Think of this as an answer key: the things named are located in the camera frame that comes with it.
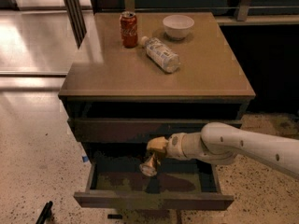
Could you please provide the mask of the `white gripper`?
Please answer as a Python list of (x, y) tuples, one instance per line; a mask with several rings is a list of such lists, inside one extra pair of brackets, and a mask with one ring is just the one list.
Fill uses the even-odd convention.
[(182, 141), (186, 133), (174, 133), (172, 134), (168, 141), (162, 137), (156, 137), (148, 141), (147, 150), (155, 151), (151, 153), (150, 163), (153, 166), (160, 166), (163, 159), (166, 157), (176, 160), (186, 160), (182, 149)]

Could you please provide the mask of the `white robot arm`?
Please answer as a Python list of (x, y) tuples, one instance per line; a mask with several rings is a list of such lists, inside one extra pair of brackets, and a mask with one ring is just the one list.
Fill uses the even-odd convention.
[(151, 139), (147, 150), (170, 159), (197, 159), (214, 165), (229, 165), (241, 154), (285, 175), (299, 177), (298, 140), (247, 132), (219, 122), (206, 124), (199, 133)]

